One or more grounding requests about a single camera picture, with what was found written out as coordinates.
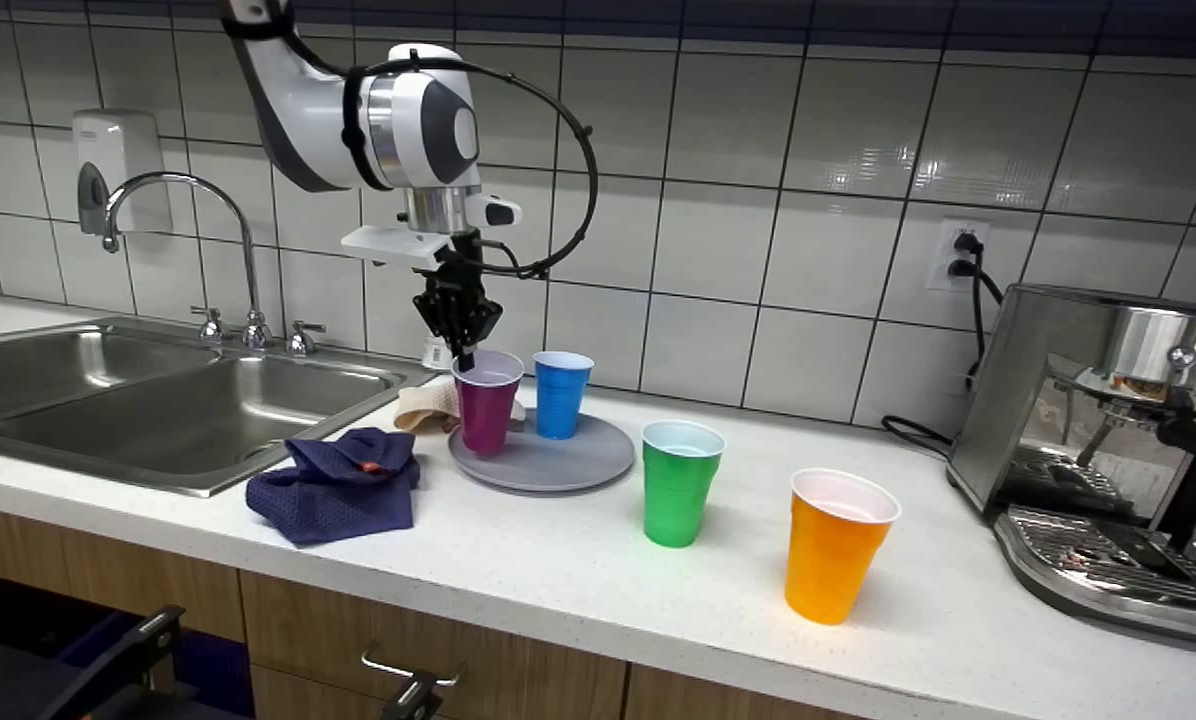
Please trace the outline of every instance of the blue cup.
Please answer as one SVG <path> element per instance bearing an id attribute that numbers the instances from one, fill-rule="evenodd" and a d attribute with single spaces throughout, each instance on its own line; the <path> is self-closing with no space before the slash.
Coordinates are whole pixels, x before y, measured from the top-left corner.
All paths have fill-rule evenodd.
<path id="1" fill-rule="evenodd" d="M 594 354 L 537 353 L 533 372 L 540 389 L 540 407 L 533 413 L 533 428 L 549 440 L 569 440 L 581 428 L 581 407 L 594 381 Z"/>

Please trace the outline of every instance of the wooden cabinet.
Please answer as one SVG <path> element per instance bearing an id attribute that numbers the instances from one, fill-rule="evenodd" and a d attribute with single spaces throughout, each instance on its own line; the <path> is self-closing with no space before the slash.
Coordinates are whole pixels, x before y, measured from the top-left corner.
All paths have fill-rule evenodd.
<path id="1" fill-rule="evenodd" d="M 388 700 L 405 680 L 362 669 L 365 647 L 388 662 L 459 676 L 459 689 L 443 691 L 457 720 L 617 720 L 624 703 L 617 661 L 270 576 L 243 576 L 241 594 L 266 720 L 322 708 L 377 714 L 379 703 L 362 700 Z"/>
<path id="2" fill-rule="evenodd" d="M 243 641 L 237 573 L 189 555 L 0 516 L 0 578 L 134 614 L 182 605 L 189 626 Z"/>
<path id="3" fill-rule="evenodd" d="M 773 697 L 752 697 L 689 676 L 632 669 L 624 720 L 844 720 L 826 708 L 804 708 Z"/>

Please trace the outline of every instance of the sink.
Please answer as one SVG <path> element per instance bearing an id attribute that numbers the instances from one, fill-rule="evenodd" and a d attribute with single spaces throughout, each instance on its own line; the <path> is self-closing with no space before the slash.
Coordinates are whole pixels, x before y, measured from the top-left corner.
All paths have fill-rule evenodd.
<path id="1" fill-rule="evenodd" d="M 385 407 L 405 385 L 405 372 L 372 360 L 293 353 L 200 360 L 200 347 L 193 360 L 169 336 L 129 330 L 123 347 L 115 330 L 106 341 L 90 330 L 0 345 L 3 369 L 29 354 L 17 372 L 0 372 L 0 389 L 22 389 L 24 375 L 38 389 L 0 400 L 0 457 L 212 496 L 284 459 L 284 440 L 328 434 Z"/>
<path id="2" fill-rule="evenodd" d="M 154 324 L 106 318 L 0 336 L 0 416 L 205 363 L 212 353 L 193 330 Z"/>

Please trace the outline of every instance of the espresso machine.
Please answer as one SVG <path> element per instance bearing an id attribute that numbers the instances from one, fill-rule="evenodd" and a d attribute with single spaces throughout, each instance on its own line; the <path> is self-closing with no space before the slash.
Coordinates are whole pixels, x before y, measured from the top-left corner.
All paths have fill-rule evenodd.
<path id="1" fill-rule="evenodd" d="M 1196 641 L 1196 305 L 1007 286 L 947 475 L 1049 605 Z"/>

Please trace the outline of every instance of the white countertop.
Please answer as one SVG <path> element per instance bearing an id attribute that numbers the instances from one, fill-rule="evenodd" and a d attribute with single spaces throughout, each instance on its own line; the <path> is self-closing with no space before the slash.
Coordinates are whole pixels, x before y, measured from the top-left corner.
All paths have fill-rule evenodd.
<path id="1" fill-rule="evenodd" d="M 0 305 L 0 328 L 75 311 Z M 1074 618 L 1026 591 L 932 450 L 875 430 L 640 396 L 594 396 L 640 434 L 666 416 L 723 430 L 693 547 L 640 533 L 640 467 L 588 496 L 507 496 L 421 440 L 417 529 L 293 547 L 243 489 L 217 498 L 0 459 L 0 513 L 519 631 L 857 714 L 1196 714 L 1196 645 Z M 904 498 L 857 614 L 799 618 L 786 594 L 789 472 L 848 467 Z"/>

